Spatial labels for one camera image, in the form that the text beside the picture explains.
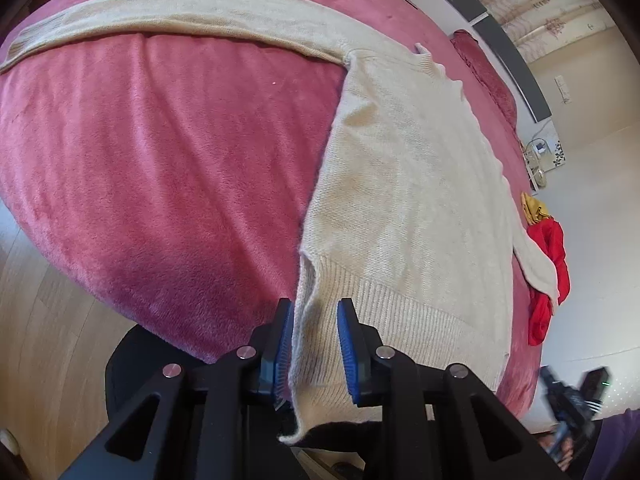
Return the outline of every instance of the pink pillow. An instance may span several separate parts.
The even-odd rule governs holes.
[[[504,83],[502,78],[495,71],[494,66],[489,62],[484,51],[466,30],[457,30],[451,38],[453,47],[458,51],[460,57],[465,61],[476,79],[484,86],[500,111],[507,119],[507,122],[516,135],[516,122],[518,120],[518,109],[516,99]]]

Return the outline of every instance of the knit fabric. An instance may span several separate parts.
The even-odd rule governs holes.
[[[92,0],[25,28],[0,73],[70,41],[172,32],[263,41],[348,73],[306,213],[289,383],[295,442],[367,420],[344,383],[336,304],[422,364],[464,362],[496,388],[510,350],[511,255],[558,297],[553,263],[527,237],[462,84],[404,46],[307,0]]]

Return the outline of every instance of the sweater sleeve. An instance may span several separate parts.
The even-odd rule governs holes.
[[[503,177],[505,189],[509,195],[508,202],[511,204],[510,223],[513,234],[513,251],[522,268],[525,278],[536,290],[543,292],[551,298],[554,310],[558,306],[558,275],[556,266],[542,252],[540,247],[531,239],[520,222],[520,215],[511,194],[509,193],[509,183]]]

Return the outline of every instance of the bed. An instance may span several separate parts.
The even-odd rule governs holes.
[[[41,7],[0,59],[22,28],[84,1]],[[529,181],[514,117],[480,81],[477,57],[463,59],[406,0],[311,1],[421,43],[461,80],[519,203]],[[295,296],[302,221],[343,79],[340,66],[222,38],[126,34],[49,50],[0,76],[0,196],[65,274],[213,361]],[[515,260],[513,277],[497,395],[521,415],[540,347],[527,345],[529,289]]]

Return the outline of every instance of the red cloth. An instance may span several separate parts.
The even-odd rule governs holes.
[[[534,240],[542,251],[551,258],[558,273],[558,304],[562,303],[569,294],[569,270],[564,260],[564,233],[560,224],[553,218],[530,225],[527,228],[529,237]],[[529,344],[539,345],[545,340],[549,322],[553,316],[551,298],[546,294],[530,287],[531,316],[529,317]]]

